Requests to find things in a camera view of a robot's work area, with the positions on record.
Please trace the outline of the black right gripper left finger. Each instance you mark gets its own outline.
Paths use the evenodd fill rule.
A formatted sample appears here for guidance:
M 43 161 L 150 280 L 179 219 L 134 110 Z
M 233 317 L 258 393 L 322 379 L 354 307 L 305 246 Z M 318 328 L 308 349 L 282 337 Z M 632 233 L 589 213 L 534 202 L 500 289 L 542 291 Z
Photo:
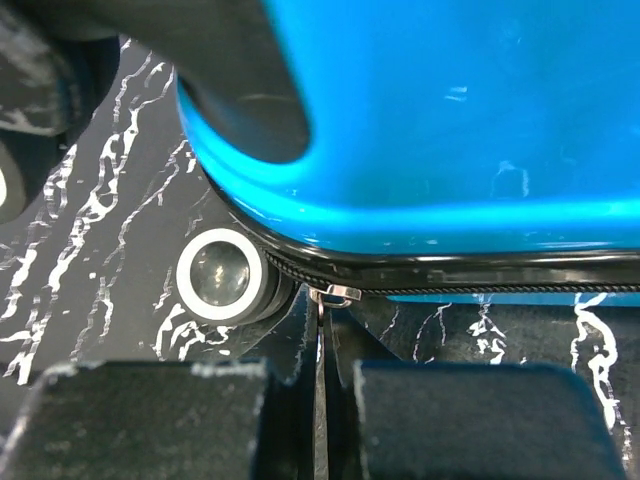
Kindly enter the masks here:
M 316 341 L 300 290 L 233 356 L 58 363 L 1 451 L 5 479 L 310 479 Z

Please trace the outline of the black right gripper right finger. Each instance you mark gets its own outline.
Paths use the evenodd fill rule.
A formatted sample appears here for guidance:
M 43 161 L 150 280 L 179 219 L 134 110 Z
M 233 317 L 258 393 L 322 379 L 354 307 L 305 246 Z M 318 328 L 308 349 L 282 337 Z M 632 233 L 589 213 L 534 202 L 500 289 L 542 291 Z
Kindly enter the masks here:
M 333 479 L 626 479 L 630 312 L 371 300 L 324 326 Z

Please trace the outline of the blue suitcase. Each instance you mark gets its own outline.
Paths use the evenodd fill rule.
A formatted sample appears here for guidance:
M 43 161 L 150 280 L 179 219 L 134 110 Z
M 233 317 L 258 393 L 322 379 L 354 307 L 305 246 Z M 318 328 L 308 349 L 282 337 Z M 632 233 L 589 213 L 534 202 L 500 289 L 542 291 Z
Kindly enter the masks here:
M 1 218 L 88 127 L 130 37 L 175 68 L 229 221 L 174 267 L 239 325 L 295 283 L 364 296 L 639 303 L 635 1 L 5 1 Z

